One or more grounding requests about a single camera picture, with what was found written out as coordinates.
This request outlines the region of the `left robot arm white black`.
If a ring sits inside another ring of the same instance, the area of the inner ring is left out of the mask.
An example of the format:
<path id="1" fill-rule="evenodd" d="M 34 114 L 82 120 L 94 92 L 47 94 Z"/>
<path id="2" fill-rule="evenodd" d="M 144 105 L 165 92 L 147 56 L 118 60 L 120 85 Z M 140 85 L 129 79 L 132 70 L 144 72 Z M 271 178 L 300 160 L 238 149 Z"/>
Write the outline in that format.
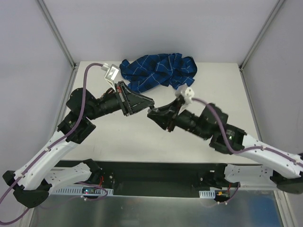
<path id="1" fill-rule="evenodd" d="M 153 106 L 154 100 L 131 91 L 120 81 L 100 98 L 95 98 L 85 88 L 78 88 L 71 93 L 66 105 L 70 112 L 49 142 L 22 168 L 3 175 L 16 200 L 27 208 L 40 205 L 51 193 L 70 184 L 97 183 L 101 169 L 92 159 L 57 173 L 51 170 L 95 130 L 92 120 L 119 110 L 125 116 L 133 115 Z"/>

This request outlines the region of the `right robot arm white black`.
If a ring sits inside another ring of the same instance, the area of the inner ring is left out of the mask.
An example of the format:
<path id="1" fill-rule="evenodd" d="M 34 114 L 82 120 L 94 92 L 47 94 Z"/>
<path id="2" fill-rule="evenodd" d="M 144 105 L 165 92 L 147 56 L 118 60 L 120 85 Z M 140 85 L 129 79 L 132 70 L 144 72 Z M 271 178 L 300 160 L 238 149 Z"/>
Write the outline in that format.
<path id="1" fill-rule="evenodd" d="M 262 165 L 258 178 L 265 176 L 277 189 L 291 193 L 303 192 L 303 156 L 292 154 L 270 146 L 249 135 L 245 130 L 228 124 L 228 114 L 214 103 L 199 98 L 193 101 L 205 105 L 200 116 L 188 110 L 181 110 L 182 98 L 172 103 L 148 110 L 148 118 L 165 131 L 179 127 L 203 140 L 209 140 L 209 147 L 226 155 L 238 155 Z"/>

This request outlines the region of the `blue plaid shirt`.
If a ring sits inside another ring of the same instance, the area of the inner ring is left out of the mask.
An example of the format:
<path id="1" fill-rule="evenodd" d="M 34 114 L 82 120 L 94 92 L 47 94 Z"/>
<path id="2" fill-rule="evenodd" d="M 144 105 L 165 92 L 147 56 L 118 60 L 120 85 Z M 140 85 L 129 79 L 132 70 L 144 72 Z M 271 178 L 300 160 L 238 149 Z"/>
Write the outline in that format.
<path id="1" fill-rule="evenodd" d="M 119 68 L 122 77 L 129 81 L 128 87 L 137 93 L 158 85 L 175 90 L 184 84 L 191 86 L 198 71 L 194 59 L 180 53 L 145 55 L 133 62 L 125 59 Z"/>

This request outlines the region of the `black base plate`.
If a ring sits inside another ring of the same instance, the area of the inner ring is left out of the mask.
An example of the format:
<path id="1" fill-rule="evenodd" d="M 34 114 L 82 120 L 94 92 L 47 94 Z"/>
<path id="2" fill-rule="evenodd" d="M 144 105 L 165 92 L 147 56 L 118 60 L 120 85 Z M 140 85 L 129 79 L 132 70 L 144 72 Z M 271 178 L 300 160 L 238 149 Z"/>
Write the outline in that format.
<path id="1" fill-rule="evenodd" d="M 199 191 L 229 187 L 226 164 L 98 161 L 100 171 L 86 180 L 119 196 L 197 198 Z"/>

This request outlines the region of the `right aluminium frame post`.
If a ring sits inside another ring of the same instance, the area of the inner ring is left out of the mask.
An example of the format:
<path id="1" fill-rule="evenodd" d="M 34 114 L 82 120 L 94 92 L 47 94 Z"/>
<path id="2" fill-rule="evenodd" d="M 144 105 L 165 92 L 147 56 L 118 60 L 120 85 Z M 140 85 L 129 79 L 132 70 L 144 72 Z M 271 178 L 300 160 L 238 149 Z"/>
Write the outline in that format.
<path id="1" fill-rule="evenodd" d="M 284 6 L 284 4 L 286 2 L 287 2 L 286 0 L 277 0 L 276 1 L 274 7 L 270 11 L 270 14 L 266 18 L 266 20 L 265 20 L 264 24 L 262 25 L 260 31 L 258 32 L 258 34 L 257 34 L 256 38 L 254 39 L 252 45 L 250 46 L 247 54 L 245 55 L 243 61 L 239 65 L 240 72 L 242 72 L 244 70 L 244 68 L 246 67 L 246 65 L 248 64 L 251 56 L 253 55 L 253 53 L 256 51 L 257 47 L 261 43 L 262 38 L 265 36 L 266 32 L 268 31 L 268 29 L 272 25 L 273 21 L 277 17 L 279 11 L 281 10 L 281 8 Z"/>

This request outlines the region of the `aluminium frame post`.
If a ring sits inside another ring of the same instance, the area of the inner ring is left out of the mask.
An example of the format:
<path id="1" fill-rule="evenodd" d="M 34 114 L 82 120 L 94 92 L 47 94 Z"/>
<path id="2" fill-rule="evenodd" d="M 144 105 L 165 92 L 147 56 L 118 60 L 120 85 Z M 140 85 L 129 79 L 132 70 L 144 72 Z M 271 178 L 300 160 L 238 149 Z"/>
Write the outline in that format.
<path id="1" fill-rule="evenodd" d="M 41 12 L 45 18 L 45 21 L 47 22 L 55 40 L 57 41 L 62 53 L 64 54 L 67 62 L 69 63 L 69 65 L 72 69 L 75 69 L 77 66 L 77 63 L 73 59 L 45 1 L 44 0 L 35 0 L 35 2 L 37 4 L 37 6 L 39 7 L 39 9 L 41 10 Z"/>
<path id="2" fill-rule="evenodd" d="M 273 21 L 277 17 L 279 11 L 281 10 L 281 8 L 284 6 L 284 4 L 286 2 L 287 2 L 286 0 L 277 0 L 276 1 L 274 7 L 270 11 L 270 14 L 266 18 L 266 20 L 265 20 L 264 24 L 262 25 L 260 31 L 258 32 L 258 34 L 257 34 L 256 38 L 254 39 L 252 45 L 250 46 L 247 54 L 245 55 L 243 61 L 239 65 L 240 72 L 242 72 L 244 70 L 244 68 L 246 67 L 246 65 L 248 64 L 251 56 L 253 55 L 253 53 L 256 51 L 257 47 L 261 43 L 262 38 L 265 36 L 266 32 L 268 31 L 268 29 L 272 25 Z"/>

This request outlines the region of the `left aluminium frame post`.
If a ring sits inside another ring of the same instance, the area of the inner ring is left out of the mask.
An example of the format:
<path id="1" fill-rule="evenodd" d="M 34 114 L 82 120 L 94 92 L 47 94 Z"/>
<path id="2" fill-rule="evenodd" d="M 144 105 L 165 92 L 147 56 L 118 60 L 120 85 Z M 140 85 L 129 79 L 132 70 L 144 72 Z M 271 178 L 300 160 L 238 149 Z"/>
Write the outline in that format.
<path id="1" fill-rule="evenodd" d="M 67 62 L 69 63 L 69 65 L 72 69 L 75 69 L 77 66 L 77 63 L 73 59 L 45 1 L 44 0 L 35 0 L 35 2 L 37 4 L 37 6 L 39 7 L 39 9 L 41 10 L 41 12 L 45 18 L 45 21 L 47 22 L 55 40 L 57 41 L 62 53 L 64 54 Z"/>

